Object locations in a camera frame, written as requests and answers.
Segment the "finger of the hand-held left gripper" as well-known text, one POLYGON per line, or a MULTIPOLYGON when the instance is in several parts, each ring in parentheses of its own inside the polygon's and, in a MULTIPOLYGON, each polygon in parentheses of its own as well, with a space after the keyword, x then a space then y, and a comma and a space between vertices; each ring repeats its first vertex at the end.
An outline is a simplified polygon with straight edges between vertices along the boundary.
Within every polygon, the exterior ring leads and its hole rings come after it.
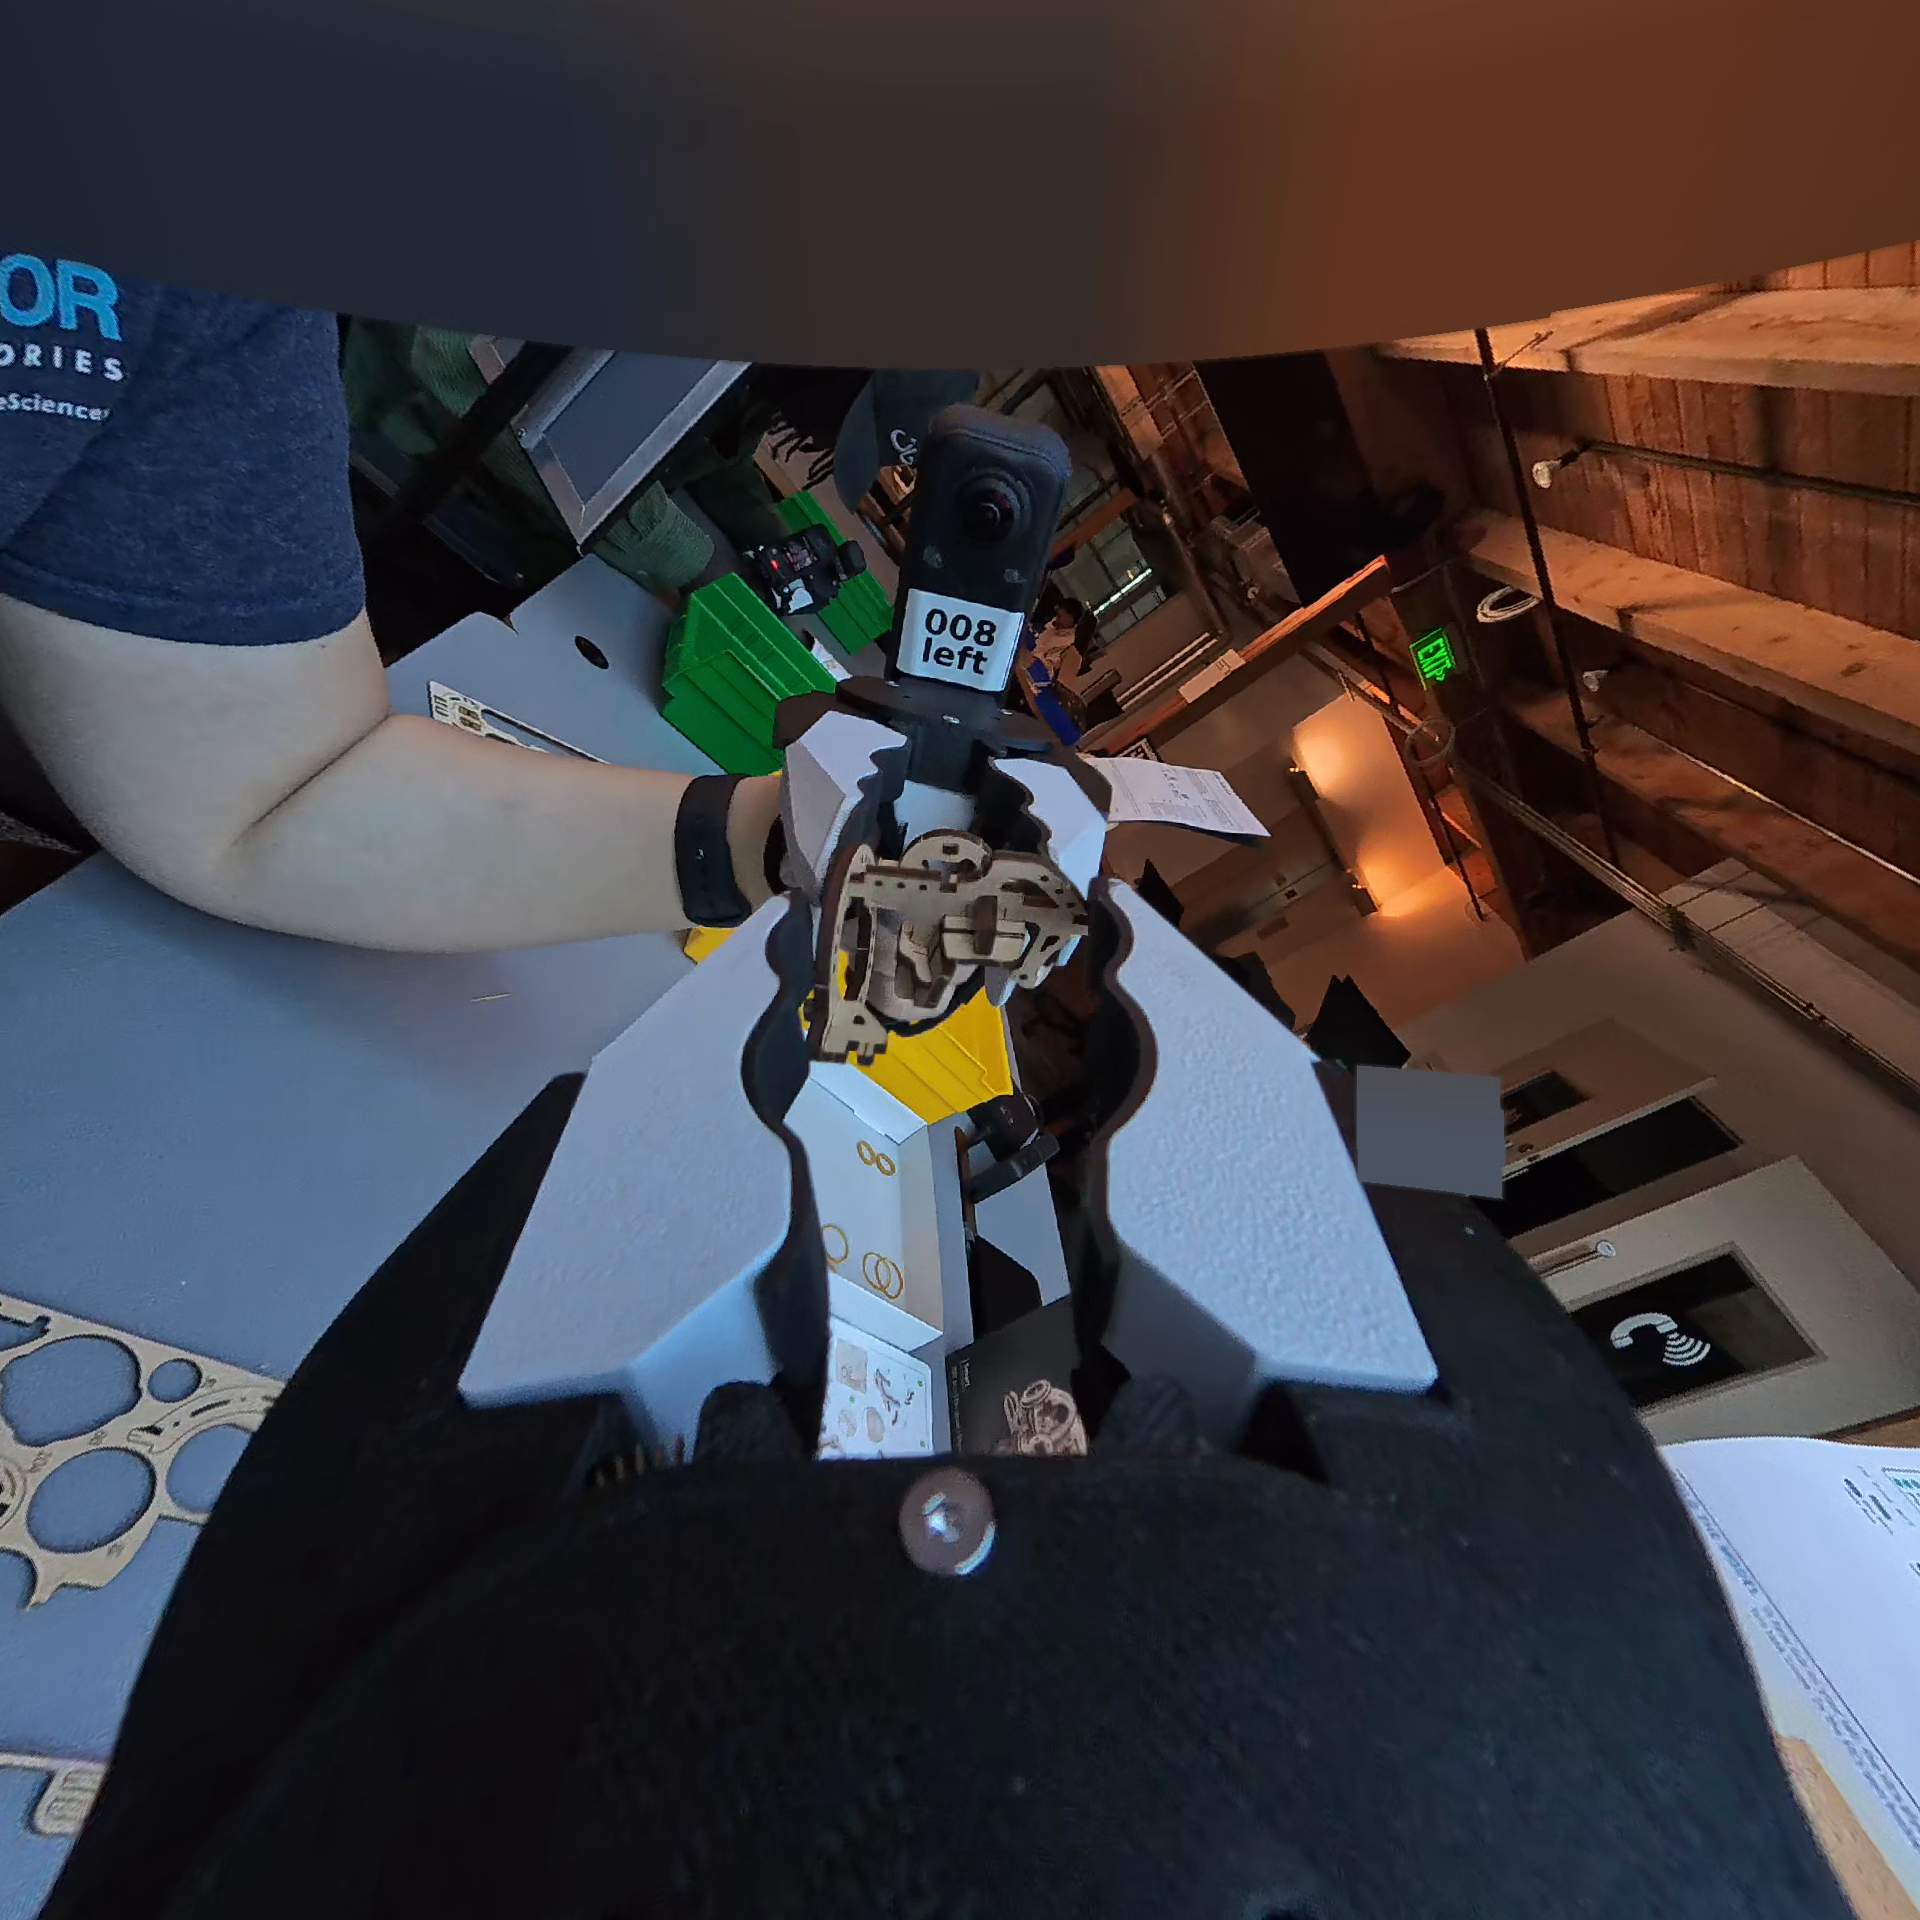
POLYGON ((1090 889, 1108 837, 1111 784, 1076 752, 995 759, 995 845, 1044 857, 1090 889))
POLYGON ((890 728, 842 708, 828 708, 784 750, 782 875, 811 904, 825 899, 835 853, 883 752, 890 728))

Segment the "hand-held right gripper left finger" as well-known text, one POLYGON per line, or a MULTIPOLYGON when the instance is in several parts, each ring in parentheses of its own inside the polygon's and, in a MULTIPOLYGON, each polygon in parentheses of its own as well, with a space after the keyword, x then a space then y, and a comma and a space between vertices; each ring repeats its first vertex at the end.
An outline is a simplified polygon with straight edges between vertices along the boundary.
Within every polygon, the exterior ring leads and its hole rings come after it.
POLYGON ((593 1055, 464 1361, 474 1407, 612 1397, 652 1448, 780 1384, 819 1443, 825 1240, 803 1143, 815 913, 780 896, 593 1055))

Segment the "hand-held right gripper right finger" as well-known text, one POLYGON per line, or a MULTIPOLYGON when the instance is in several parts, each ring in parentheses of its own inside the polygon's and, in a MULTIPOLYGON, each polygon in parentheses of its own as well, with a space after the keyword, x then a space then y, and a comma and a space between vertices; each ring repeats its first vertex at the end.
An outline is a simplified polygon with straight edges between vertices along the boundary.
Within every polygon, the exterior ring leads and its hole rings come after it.
POLYGON ((1278 1384, 1422 1397, 1419 1318, 1310 1048, 1121 880, 1088 900, 1076 1381, 1167 1377, 1212 1445, 1278 1384))

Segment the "wooden model assembly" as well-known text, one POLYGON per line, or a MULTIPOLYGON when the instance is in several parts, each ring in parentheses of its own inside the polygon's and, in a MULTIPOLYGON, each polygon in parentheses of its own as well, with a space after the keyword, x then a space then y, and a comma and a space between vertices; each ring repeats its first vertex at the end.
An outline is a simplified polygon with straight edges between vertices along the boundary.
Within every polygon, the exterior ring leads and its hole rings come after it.
POLYGON ((1088 932, 1088 899, 1048 857, 928 832, 894 860, 855 843, 823 885, 807 1048, 868 1065, 896 1036, 1035 989, 1088 932))

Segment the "person's left forearm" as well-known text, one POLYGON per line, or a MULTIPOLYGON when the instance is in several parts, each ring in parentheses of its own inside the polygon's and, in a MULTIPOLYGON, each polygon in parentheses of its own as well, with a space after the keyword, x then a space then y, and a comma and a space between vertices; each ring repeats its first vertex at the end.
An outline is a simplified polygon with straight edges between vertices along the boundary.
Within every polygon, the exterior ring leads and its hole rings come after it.
POLYGON ((686 924, 683 774, 396 712, 368 620, 234 646, 4 598, 4 707, 123 868, 211 916, 478 952, 686 924))

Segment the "person's left hand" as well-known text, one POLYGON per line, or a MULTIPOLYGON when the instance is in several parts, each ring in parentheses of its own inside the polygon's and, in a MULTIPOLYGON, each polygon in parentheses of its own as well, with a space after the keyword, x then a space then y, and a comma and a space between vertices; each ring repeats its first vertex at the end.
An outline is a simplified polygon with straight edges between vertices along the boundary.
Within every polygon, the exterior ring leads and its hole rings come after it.
POLYGON ((728 811, 736 889, 755 912, 784 889, 784 777, 743 777, 728 811))

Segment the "white printed paper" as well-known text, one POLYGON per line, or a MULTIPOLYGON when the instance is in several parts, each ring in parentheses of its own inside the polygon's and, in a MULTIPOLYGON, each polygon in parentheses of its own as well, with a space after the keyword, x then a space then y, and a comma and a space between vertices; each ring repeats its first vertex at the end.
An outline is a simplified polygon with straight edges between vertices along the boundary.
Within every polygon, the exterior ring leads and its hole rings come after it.
POLYGON ((1240 845, 1268 837, 1268 828, 1216 771, 1136 755, 1080 760, 1108 785, 1108 828, 1180 828, 1240 845))

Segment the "black wristband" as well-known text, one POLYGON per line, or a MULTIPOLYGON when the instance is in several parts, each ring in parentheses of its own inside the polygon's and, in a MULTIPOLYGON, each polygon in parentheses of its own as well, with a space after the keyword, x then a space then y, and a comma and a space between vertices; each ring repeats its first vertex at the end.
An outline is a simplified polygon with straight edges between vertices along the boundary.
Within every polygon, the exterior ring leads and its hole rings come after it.
POLYGON ((700 774, 682 791, 675 868, 686 924, 694 928, 736 928, 752 913, 730 843, 730 816, 740 785, 740 774, 700 774))

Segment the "white cardboard box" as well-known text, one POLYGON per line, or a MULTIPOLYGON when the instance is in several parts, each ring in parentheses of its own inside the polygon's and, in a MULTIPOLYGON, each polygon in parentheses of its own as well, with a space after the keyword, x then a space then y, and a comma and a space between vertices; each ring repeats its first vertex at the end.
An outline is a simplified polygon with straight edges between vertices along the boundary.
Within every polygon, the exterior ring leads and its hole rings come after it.
POLYGON ((975 1332, 952 1119, 922 1119, 858 1070, 819 1062, 786 1116, 807 1150, 832 1316, 904 1353, 975 1332))

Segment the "yellow plastic bin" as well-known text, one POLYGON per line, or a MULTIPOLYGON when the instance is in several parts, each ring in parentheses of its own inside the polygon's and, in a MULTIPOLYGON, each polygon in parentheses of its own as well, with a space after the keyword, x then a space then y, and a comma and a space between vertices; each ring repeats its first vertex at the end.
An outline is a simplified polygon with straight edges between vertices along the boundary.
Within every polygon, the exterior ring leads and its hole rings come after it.
POLYGON ((1003 1012, 986 996, 970 999, 928 1030, 891 1036, 872 1065, 811 1062, 807 1075, 890 1140, 1017 1091, 1003 1012))

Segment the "black printed box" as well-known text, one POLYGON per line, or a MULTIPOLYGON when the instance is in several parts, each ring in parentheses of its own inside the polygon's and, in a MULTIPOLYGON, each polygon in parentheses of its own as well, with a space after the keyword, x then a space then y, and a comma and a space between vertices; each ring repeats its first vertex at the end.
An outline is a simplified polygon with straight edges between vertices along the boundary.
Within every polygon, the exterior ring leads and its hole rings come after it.
POLYGON ((1088 1428, 1072 1393, 1074 1364, 1068 1299, 950 1353, 952 1451, 1084 1456, 1088 1428))

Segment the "large laser-cut wooden sheet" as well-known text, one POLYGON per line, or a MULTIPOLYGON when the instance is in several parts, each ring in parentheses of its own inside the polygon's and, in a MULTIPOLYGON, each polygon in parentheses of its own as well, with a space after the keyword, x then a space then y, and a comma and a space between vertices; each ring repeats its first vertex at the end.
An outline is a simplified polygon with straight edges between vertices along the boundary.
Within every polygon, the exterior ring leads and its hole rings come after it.
POLYGON ((209 1513, 182 1504, 170 1488, 177 1453, 204 1432, 255 1432, 282 1397, 282 1381, 9 1294, 3 1299, 3 1318, 16 1332, 4 1341, 4 1369, 76 1340, 114 1347, 132 1366, 131 1405, 95 1425, 32 1443, 20 1438, 12 1420, 3 1422, 3 1552, 28 1567, 23 1609, 35 1609, 65 1591, 97 1593, 110 1585, 159 1521, 202 1525, 209 1513), (144 1507, 105 1543, 41 1543, 32 1529, 35 1500, 65 1467, 89 1456, 138 1460, 148 1477, 144 1507))

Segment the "printed instruction sheet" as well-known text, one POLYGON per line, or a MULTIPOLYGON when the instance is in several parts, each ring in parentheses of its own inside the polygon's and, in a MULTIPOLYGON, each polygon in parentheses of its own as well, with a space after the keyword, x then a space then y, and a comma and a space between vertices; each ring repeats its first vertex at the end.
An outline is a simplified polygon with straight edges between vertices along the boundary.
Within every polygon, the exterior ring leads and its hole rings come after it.
POLYGON ((1662 1446, 1857 1915, 1918 1915, 1918 1451, 1812 1438, 1662 1446))

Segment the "navy t-shirt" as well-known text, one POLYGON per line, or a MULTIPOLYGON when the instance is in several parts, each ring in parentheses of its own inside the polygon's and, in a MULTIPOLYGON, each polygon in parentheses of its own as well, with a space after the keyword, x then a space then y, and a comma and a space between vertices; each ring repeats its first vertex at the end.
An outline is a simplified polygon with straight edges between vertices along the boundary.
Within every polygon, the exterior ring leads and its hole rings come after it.
POLYGON ((207 645, 367 607, 334 316, 3 260, 3 593, 207 645))

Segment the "small laser-cut wooden sheet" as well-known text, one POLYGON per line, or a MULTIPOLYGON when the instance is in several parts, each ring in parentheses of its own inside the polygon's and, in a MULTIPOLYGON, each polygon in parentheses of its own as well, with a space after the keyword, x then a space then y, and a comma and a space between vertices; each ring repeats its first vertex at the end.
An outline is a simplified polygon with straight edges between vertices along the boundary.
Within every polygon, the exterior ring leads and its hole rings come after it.
POLYGON ((28 1809, 30 1832, 48 1840, 74 1840, 95 1809, 107 1766, 95 1759, 4 1750, 3 1771, 20 1774, 38 1788, 28 1809))

